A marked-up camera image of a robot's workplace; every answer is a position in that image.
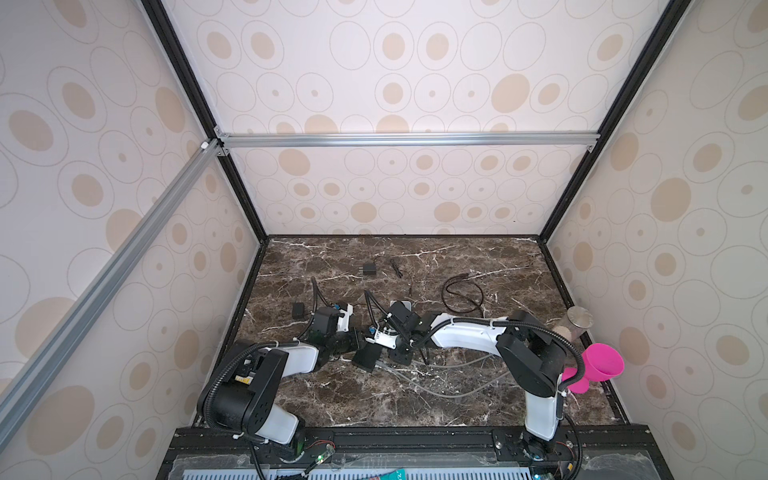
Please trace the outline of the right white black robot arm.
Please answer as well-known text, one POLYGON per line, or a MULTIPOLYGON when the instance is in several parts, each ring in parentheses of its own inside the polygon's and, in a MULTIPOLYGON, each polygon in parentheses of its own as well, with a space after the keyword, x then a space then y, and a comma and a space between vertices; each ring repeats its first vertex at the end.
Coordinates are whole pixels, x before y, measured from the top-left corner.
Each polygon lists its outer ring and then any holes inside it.
POLYGON ((527 455, 540 460, 553 449, 568 390, 586 373, 569 331, 549 329, 524 310, 498 318, 420 316, 400 301, 385 308, 368 290, 364 299, 375 327, 368 342, 389 350, 398 361, 409 363, 422 349, 452 348, 501 358, 525 392, 522 443, 527 455))

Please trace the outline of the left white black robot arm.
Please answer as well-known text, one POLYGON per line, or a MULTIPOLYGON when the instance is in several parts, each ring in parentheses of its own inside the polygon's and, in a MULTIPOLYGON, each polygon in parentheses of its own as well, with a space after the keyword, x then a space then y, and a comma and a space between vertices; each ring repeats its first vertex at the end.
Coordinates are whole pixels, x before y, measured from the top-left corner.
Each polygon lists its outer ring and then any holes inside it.
POLYGON ((232 345, 211 374, 197 402, 204 424, 257 443, 302 453, 305 422, 275 404, 283 379, 318 371, 330 360, 362 348, 351 327, 354 307, 325 299, 312 283, 313 308, 307 328, 291 341, 232 345))

